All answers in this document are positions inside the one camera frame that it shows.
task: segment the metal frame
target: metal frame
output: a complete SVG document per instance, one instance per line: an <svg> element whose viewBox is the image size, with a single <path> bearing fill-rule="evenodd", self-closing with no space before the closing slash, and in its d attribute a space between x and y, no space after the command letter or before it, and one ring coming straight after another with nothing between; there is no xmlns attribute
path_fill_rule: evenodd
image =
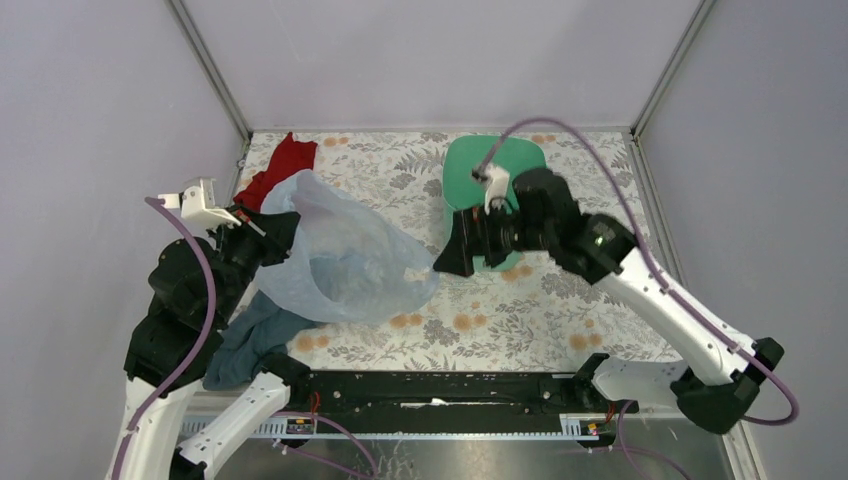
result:
<svg viewBox="0 0 848 480"><path fill-rule="evenodd" d="M595 415L593 420L603 421L601 415ZM214 415L187 415L183 417L180 433L183 435L195 435L202 429L205 429L213 421ZM312 433L308 436L298 433L286 433L286 425L288 421L294 418L305 417L270 417L262 422L248 438L265 438L269 440L300 440L307 438L308 440L347 440L347 437L341 433ZM356 438L359 440L542 440L542 441L586 441L591 442L598 440L596 436L581 435L580 420L568 417L566 414L560 415L560 425L563 433L545 432L545 433L357 433Z"/></svg>
<svg viewBox="0 0 848 480"><path fill-rule="evenodd" d="M612 126L612 127L580 127L581 132L602 132L602 133L629 133L632 127ZM504 127L403 127L403 128L261 128L255 130L259 133L383 133L383 132L421 132L421 133L501 133ZM526 133L562 133L559 130L533 129L527 130Z"/></svg>
<svg viewBox="0 0 848 480"><path fill-rule="evenodd" d="M212 59L209 49L206 48L206 43L203 41L203 37L198 31L197 25L195 25L194 20L191 18L191 14L185 6L185 2L183 2L183 0L165 0L165 3L174 15L174 20L176 20L177 25L179 25L180 30L183 32L183 35L185 35L192 52L194 52L195 57L197 57L197 61L203 68L203 73L206 75L206 78L209 80L209 84L215 91L215 95L217 95L218 100L221 101L224 111L227 112L227 116L230 118L230 121L233 122L233 127L235 127L242 140L246 144L250 144L250 127L247 125L244 115L242 115L238 104L233 98L233 94L230 92L230 89L227 88L227 84L224 82L224 77L221 76L221 72L215 65L215 61Z"/></svg>
<svg viewBox="0 0 848 480"><path fill-rule="evenodd" d="M692 16L692 19L689 20L689 25L686 26L686 30L683 32L683 37L680 38L680 41L674 48L674 52L671 54L671 58L668 60L665 69L663 69L663 73L660 75L659 81L656 86L654 86L654 90L651 92L651 95L648 97L648 102L645 104L645 107L642 108L642 112L639 113L639 116L636 117L636 121L633 123L631 132L637 140L643 133L645 133L645 128L647 128L651 121L651 117L653 117L654 112L656 112L657 105L659 105L660 100L662 100L663 95L666 90L668 90L671 81L674 79L675 74L677 74L677 70L680 68L680 64L683 62L686 54L689 53L692 43L701 31L701 27L704 26L704 22L707 20L707 17L709 17L710 12L717 1L718 0L701 0L701 3L695 10L695 14Z"/></svg>
<svg viewBox="0 0 848 480"><path fill-rule="evenodd" d="M665 212L656 191L649 161L642 149L641 136L649 128L651 120L662 102L666 91L670 88L680 66L689 53L695 39L709 18L718 0L701 0L695 14L689 21L686 30L672 53L671 58L660 75L648 101L630 129L623 134L627 144L627 155L634 168L636 184L639 187L645 214L655 235L660 251L657 254L662 259L669 272L678 279L681 285L688 287L685 273L681 267L680 256L674 246L671 232L668 229ZM731 469L736 478L751 480L767 480L759 452L751 435L751 430L744 422L737 424L733 430L723 437L725 450Z"/></svg>
<svg viewBox="0 0 848 480"><path fill-rule="evenodd" d="M244 144L244 151L239 158L238 162L236 162L236 168L233 169L233 175L230 178L230 182L227 184L229 186L229 190L227 190L227 198L220 199L223 202L221 203L224 206L229 207L233 204L233 198L235 198L236 194L239 191L239 182L241 181L241 174L244 171L244 166L247 163L247 152L250 150L250 142L246 142Z"/></svg>

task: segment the white plastic bracket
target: white plastic bracket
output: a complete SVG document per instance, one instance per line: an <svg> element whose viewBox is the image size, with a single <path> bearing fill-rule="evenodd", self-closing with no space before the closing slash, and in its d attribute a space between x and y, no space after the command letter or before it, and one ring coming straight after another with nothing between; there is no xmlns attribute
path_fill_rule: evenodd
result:
<svg viewBox="0 0 848 480"><path fill-rule="evenodd" d="M227 459L262 422L286 406L290 392L280 377L267 372L260 373L247 390L212 423L179 444L180 455L195 465L205 463L205 477L215 478Z"/></svg>
<svg viewBox="0 0 848 480"><path fill-rule="evenodd" d="M592 384L607 400L636 400L643 406L677 408L671 382L686 371L686 362L629 362L611 357L604 360L592 377Z"/></svg>
<svg viewBox="0 0 848 480"><path fill-rule="evenodd" d="M481 177L483 188L486 190L483 210L488 214L492 207L500 208L506 202L506 194L509 192L509 172L490 163Z"/></svg>
<svg viewBox="0 0 848 480"><path fill-rule="evenodd" d="M197 177L186 183L182 194L168 193L159 195L159 199L165 201L165 208L179 208L186 222L204 230L224 224L241 225L241 220L233 214L215 206L214 182L213 178Z"/></svg>

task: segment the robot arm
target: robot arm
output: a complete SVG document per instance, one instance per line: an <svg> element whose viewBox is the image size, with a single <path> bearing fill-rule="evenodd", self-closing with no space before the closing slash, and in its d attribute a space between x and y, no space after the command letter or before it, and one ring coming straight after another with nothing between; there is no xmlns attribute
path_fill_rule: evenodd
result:
<svg viewBox="0 0 848 480"><path fill-rule="evenodd" d="M783 355L779 344L768 338L754 341L734 329L673 280L663 287L648 267L653 257L639 249L633 234L608 215L581 213L568 184L550 170L533 169L515 178L515 210L504 181L508 173L489 165L474 176L485 185L488 203L454 213L450 240L434 265L437 271L470 276L474 256L498 265L513 251L547 251L564 270L630 306L684 359L625 362L596 354L581 370L592 375L608 400L676 406L700 427L720 434L743 417L763 374L697 322L669 291L771 370Z"/></svg>
<svg viewBox="0 0 848 480"><path fill-rule="evenodd" d="M212 329L188 367L166 388L160 386L194 349L209 303L198 253L187 241L176 240L162 251L148 278L154 297L147 316L133 331L124 363L127 400L124 429L106 476L112 480L213 478L253 430L288 403L290 395L279 376L263 372L213 424L174 450L186 409L221 345L218 331L227 327L259 266L288 258L300 216L262 215L238 206L217 208L208 178L192 180L182 193L159 199L165 208L180 209L183 219L207 229L215 240L213 248L196 239L214 279ZM158 397L150 402L154 393Z"/></svg>

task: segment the red cloth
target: red cloth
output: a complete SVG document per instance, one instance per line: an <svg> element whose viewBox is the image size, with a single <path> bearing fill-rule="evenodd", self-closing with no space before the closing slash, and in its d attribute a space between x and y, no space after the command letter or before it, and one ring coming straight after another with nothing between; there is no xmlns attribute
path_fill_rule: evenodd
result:
<svg viewBox="0 0 848 480"><path fill-rule="evenodd" d="M271 154L268 169L253 176L250 185L233 198L239 205L258 212L262 201L275 185L301 170L312 170L315 165L315 142L296 142L289 132Z"/></svg>

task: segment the white wall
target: white wall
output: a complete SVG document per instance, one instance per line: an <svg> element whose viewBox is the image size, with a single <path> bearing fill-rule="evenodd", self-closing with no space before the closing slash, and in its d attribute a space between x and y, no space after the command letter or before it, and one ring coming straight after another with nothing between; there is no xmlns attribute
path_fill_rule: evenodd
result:
<svg viewBox="0 0 848 480"><path fill-rule="evenodd" d="M626 126L698 0L188 0L254 129Z"/></svg>
<svg viewBox="0 0 848 480"><path fill-rule="evenodd" d="M848 3L718 2L644 146L692 290L786 348L769 480L845 478ZM788 410L769 386L753 410Z"/></svg>
<svg viewBox="0 0 848 480"><path fill-rule="evenodd" d="M0 1L1 477L103 478L175 236L142 198L239 146L164 1Z"/></svg>

